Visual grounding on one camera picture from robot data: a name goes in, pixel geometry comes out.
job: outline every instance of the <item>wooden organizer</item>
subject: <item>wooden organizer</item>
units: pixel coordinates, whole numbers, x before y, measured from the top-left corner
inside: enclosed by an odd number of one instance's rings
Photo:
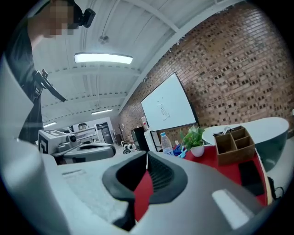
[[[254,156],[255,144],[246,128],[239,126],[233,130],[215,137],[219,166],[249,160]]]

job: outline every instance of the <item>shelf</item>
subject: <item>shelf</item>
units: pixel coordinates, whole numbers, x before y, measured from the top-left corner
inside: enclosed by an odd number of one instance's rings
[[[79,138],[77,140],[83,140],[83,139],[87,139],[87,138],[90,138],[90,137],[93,137],[93,136],[97,136],[97,134],[87,135],[87,136],[84,136],[84,137]]]
[[[90,127],[90,128],[87,128],[87,129],[83,129],[83,130],[75,131],[75,132],[72,132],[71,134],[82,133],[82,132],[85,132],[85,131],[88,131],[88,130],[93,130],[93,129],[95,129],[95,127]]]

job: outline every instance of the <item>potted plant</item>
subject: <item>potted plant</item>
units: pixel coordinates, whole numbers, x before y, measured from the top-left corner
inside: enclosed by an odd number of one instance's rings
[[[188,134],[183,137],[183,144],[186,146],[186,149],[189,151],[191,150],[191,153],[195,157],[200,157],[204,153],[204,143],[202,140],[202,133],[204,130],[199,127],[194,127],[194,125],[189,129]]]

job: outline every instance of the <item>whiteboard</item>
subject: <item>whiteboard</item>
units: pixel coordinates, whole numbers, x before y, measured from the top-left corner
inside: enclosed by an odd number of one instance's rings
[[[150,131],[196,123],[189,100],[174,73],[142,102]]]

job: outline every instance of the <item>red fabric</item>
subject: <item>red fabric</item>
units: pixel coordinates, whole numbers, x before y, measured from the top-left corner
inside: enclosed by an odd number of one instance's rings
[[[210,167],[213,167],[217,169],[220,173],[237,183],[238,185],[242,185],[241,183],[241,175],[238,168],[238,163],[226,165],[226,166],[218,166],[217,165],[217,157],[216,157],[216,147],[215,146],[206,146],[204,154],[201,157],[194,157],[194,155],[191,153],[191,151],[186,153],[185,158],[186,160],[198,162]],[[254,161],[255,166],[259,172],[260,178],[262,180],[262,184],[264,186],[264,194],[258,195],[257,199],[260,201],[260,203],[263,206],[267,205],[267,194],[266,194],[266,182],[265,177],[262,172],[262,168],[260,165],[260,161],[258,159],[257,153],[255,152],[254,157],[251,159]]]
[[[238,168],[238,163],[230,164],[227,166],[218,166],[217,165],[217,158],[216,158],[216,148],[215,146],[206,146],[203,156],[201,157],[194,157],[191,151],[186,153],[185,158],[186,160],[198,162],[210,167],[213,167],[217,169],[220,173],[234,181],[235,183],[241,184],[241,176]],[[260,165],[260,161],[258,159],[257,154],[255,153],[253,159],[255,166],[257,167],[257,170],[260,174],[264,191],[265,193],[262,195],[257,196],[257,199],[260,201],[260,203],[263,206],[267,205],[267,194],[266,194],[266,183],[265,178],[262,172],[262,168]],[[148,209],[148,202],[149,197],[153,194],[153,185],[151,177],[148,173],[148,171],[145,172],[142,180],[138,184],[136,190],[135,190],[135,219],[139,221],[142,216],[145,214],[145,212]]]
[[[153,194],[153,185],[148,171],[134,191],[135,193],[135,219],[139,221],[149,206],[149,197]]]

